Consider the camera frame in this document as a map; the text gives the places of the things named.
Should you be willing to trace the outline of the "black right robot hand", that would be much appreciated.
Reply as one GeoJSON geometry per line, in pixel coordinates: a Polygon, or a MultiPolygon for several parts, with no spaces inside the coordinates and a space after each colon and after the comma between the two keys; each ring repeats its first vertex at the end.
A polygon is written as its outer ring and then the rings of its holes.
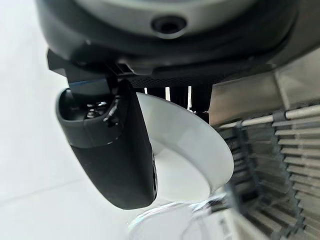
{"type": "Polygon", "coordinates": [[[90,181],[114,206],[197,203],[231,178],[218,132],[143,88],[212,85],[265,63],[297,0],[37,0],[48,68],[67,79],[55,112],[90,181]]]}

